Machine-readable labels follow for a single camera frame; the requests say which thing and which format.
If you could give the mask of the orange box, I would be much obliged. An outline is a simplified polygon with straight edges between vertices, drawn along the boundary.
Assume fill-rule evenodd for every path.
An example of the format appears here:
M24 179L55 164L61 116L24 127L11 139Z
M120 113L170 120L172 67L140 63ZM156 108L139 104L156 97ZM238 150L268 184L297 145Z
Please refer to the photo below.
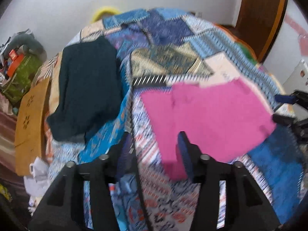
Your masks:
M18 66L23 61L24 54L23 53L18 54L14 49L12 49L8 55L10 59L12 60L12 63L10 64L8 68L7 75L8 77L11 78L13 74L15 73L16 69L18 68Z

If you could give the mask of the yellow round object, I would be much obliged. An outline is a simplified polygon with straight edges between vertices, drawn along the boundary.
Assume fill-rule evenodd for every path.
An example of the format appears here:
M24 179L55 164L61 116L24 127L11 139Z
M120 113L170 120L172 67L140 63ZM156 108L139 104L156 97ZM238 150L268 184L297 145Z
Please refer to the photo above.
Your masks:
M122 12L115 7L111 6L103 6L97 9L91 18L91 23L103 22L103 19L106 17L111 17L115 15L119 15Z

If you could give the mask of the striped brown curtain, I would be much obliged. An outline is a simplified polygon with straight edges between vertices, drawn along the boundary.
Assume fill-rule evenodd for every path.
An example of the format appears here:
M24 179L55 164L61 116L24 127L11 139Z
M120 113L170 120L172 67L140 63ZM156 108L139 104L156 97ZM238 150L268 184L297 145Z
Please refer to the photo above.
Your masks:
M17 116L8 99L1 93L1 166L15 173L15 130Z

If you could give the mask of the white paper pile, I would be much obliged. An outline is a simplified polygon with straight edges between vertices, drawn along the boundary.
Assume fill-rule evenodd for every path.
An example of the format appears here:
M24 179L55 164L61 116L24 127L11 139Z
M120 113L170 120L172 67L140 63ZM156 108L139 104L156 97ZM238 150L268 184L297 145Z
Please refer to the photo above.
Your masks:
M30 196L28 211L33 216L37 206L50 186L48 179L49 165L41 158L36 157L29 165L29 176L24 176L24 188Z

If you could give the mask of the dark teal folded garment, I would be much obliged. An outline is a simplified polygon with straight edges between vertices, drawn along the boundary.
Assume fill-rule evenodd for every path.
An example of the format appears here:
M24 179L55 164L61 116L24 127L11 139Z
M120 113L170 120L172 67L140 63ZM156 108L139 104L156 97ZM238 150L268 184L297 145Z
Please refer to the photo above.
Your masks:
M88 142L122 103L116 48L103 36L63 50L59 105L48 119L56 141Z

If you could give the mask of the pink pants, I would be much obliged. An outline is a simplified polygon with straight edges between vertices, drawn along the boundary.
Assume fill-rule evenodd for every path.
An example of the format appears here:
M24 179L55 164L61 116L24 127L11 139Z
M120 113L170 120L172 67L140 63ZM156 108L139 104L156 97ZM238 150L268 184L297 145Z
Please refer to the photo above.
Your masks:
M164 172L186 179L177 136L185 132L202 153L229 162L261 144L275 130L272 113L241 79L201 88L175 84L170 91L141 93Z

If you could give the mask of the brown wooden door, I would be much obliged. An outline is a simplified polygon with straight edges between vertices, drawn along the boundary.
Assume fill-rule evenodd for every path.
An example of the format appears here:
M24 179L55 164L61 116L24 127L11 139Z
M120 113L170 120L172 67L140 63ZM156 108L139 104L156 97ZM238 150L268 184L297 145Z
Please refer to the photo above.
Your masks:
M288 0L242 0L236 23L238 38L263 62L284 20Z

